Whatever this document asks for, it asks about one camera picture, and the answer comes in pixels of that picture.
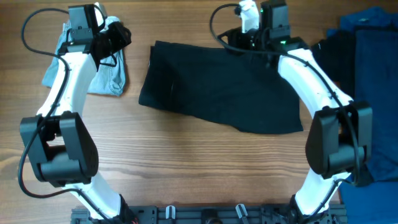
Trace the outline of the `folded light blue jeans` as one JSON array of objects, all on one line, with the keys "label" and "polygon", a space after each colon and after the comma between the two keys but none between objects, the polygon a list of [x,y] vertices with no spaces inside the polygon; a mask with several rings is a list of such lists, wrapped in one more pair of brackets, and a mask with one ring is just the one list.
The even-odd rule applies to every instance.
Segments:
[{"label": "folded light blue jeans", "polygon": [[[116,16],[108,16],[106,18],[106,25],[102,32],[108,30],[108,26],[112,22],[121,22],[120,19]],[[58,52],[61,44],[64,43],[67,39],[67,30],[71,28],[70,21],[63,23],[63,30],[58,38],[58,43],[55,49],[55,53]],[[91,84],[88,88],[88,93],[99,94],[99,95],[114,95],[121,96],[124,91],[124,86],[126,84],[126,71],[125,71],[125,61],[124,61],[124,52],[120,50],[113,54],[116,58],[116,66],[109,67],[105,65],[100,65],[99,70],[96,73],[95,77],[92,79]],[[114,63],[114,60],[111,57],[104,58],[101,60],[101,63]],[[58,59],[53,58],[52,63],[48,67],[45,75],[42,79],[42,84],[47,87],[52,87],[55,77],[58,73]]]}]

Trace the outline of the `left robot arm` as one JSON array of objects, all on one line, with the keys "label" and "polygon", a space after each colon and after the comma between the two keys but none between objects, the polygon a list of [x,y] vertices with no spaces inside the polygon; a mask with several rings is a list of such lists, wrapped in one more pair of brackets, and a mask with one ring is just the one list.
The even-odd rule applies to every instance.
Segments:
[{"label": "left robot arm", "polygon": [[106,23],[97,3],[71,6],[71,27],[53,55],[59,68],[51,91],[37,114],[22,119],[24,150],[19,163],[30,162],[40,182],[55,195],[73,194],[87,209],[92,223],[137,223],[123,197],[99,173],[99,155],[81,118],[89,86],[105,58],[131,43],[131,33],[120,22]]}]

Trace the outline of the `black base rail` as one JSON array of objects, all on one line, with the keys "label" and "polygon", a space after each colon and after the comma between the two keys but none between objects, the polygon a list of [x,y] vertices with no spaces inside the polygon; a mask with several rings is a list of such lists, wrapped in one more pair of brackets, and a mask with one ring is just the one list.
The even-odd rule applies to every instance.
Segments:
[{"label": "black base rail", "polygon": [[[156,206],[129,207],[137,216],[136,223],[206,223],[210,218],[218,218],[221,223],[292,223],[289,222],[289,206],[285,204],[265,204],[261,206],[245,206],[245,215],[235,207],[175,207]],[[93,221],[87,209],[72,210],[70,223],[98,223]],[[347,224],[348,217],[345,206],[331,204],[327,213],[317,220],[308,223]]]}]

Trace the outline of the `black shorts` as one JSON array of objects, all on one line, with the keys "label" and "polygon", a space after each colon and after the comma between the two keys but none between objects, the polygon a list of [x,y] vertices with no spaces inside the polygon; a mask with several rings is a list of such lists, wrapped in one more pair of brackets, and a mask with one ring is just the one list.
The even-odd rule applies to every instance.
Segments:
[{"label": "black shorts", "polygon": [[226,124],[241,132],[303,129],[294,89],[260,55],[157,41],[139,104]]}]

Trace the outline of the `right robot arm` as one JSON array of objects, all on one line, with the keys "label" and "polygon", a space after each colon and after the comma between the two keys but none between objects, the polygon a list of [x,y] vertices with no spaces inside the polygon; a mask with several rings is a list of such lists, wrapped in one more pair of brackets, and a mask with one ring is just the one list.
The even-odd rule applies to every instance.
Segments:
[{"label": "right robot arm", "polygon": [[233,4],[241,19],[239,40],[227,49],[266,56],[295,90],[312,117],[305,145],[310,170],[290,200],[288,223],[320,222],[342,183],[357,185],[370,160],[373,111],[340,90],[317,64],[300,37],[291,37],[285,1]]}]

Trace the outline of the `blue garment pile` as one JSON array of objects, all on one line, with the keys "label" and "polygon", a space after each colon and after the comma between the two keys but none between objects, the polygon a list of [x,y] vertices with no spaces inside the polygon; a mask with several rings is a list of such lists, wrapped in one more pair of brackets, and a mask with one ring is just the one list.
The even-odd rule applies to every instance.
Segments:
[{"label": "blue garment pile", "polygon": [[371,159],[360,187],[341,186],[350,223],[397,223],[397,14],[380,7],[343,16],[338,30],[354,34],[354,100],[373,109]]}]

